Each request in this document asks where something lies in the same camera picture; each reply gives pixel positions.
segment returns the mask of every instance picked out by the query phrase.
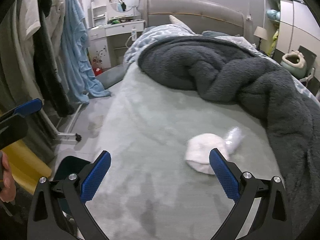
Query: person's hand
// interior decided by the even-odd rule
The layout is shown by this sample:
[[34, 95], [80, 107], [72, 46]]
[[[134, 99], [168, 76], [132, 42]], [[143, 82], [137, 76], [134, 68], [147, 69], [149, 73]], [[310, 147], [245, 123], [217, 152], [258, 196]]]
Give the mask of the person's hand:
[[7, 155], [2, 152], [3, 183], [4, 188], [0, 192], [0, 199], [2, 202], [10, 202], [16, 197], [16, 185], [12, 177], [9, 161]]

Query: upholstered headboard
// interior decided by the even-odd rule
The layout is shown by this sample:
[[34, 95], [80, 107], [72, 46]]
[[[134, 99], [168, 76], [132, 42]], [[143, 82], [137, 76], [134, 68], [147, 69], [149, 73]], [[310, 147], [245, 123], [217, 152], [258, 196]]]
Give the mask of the upholstered headboard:
[[143, 0], [142, 18], [147, 26], [169, 24], [169, 15], [177, 17], [195, 33], [203, 31], [240, 34], [247, 40], [252, 30], [241, 12], [203, 0]]

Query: drawer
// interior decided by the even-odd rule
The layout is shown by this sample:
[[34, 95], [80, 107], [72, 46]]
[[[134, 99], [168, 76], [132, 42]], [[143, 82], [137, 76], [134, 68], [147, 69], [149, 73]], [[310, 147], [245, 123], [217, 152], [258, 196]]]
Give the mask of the drawer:
[[131, 33], [132, 29], [136, 29], [137, 32], [144, 30], [144, 22], [132, 22], [128, 24], [117, 24], [106, 28], [106, 35], [112, 36], [122, 33]]
[[106, 31], [104, 28], [93, 29], [88, 31], [88, 35], [89, 35], [89, 40], [92, 41], [95, 39], [106, 37]]

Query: bedside lamp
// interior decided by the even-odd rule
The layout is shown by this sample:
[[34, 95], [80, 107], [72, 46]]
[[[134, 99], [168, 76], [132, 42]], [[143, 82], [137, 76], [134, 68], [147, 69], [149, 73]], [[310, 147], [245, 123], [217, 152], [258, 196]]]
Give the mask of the bedside lamp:
[[259, 37], [259, 44], [257, 50], [260, 50], [261, 39], [264, 39], [266, 41], [268, 40], [267, 30], [258, 26], [253, 35]]

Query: hanging clothes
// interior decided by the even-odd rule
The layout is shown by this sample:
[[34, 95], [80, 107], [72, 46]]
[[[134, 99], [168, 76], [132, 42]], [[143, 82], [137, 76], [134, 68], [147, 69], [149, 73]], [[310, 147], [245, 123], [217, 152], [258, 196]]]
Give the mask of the hanging clothes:
[[[23, 80], [15, 51], [16, 39], [12, 29], [13, 17], [16, 17], [15, 6], [16, 3], [11, 6], [0, 24], [0, 110], [3, 113], [32, 99]], [[38, 113], [27, 116], [26, 121], [29, 129], [23, 141], [43, 162], [49, 163], [54, 158], [52, 131]]]
[[61, 35], [65, 16], [65, 0], [52, 0], [48, 17], [45, 18], [49, 37], [51, 38], [54, 56], [57, 63], [58, 75], [65, 94], [69, 91], [66, 73], [64, 72], [63, 61], [59, 55], [61, 50]]
[[110, 96], [94, 76], [85, 49], [88, 34], [83, 23], [84, 12], [78, 0], [66, 0], [66, 15], [61, 37], [61, 49], [65, 72], [67, 74], [70, 99], [80, 103], [89, 103], [84, 95], [87, 90], [94, 97]]
[[34, 46], [32, 35], [40, 28], [38, 1], [18, 0], [17, 16], [17, 28], [13, 27], [13, 30], [17, 29], [19, 36], [19, 40], [14, 42], [19, 58], [22, 59], [19, 62], [19, 68], [31, 98], [39, 98], [44, 103], [33, 68]]
[[52, 103], [60, 117], [66, 117], [74, 113], [74, 108], [69, 103], [61, 85], [51, 38], [45, 22], [45, 16], [49, 15], [51, 5], [51, 0], [50, 2], [49, 0], [38, 0], [41, 27], [33, 35], [35, 46], [34, 69], [36, 81], [44, 99]]

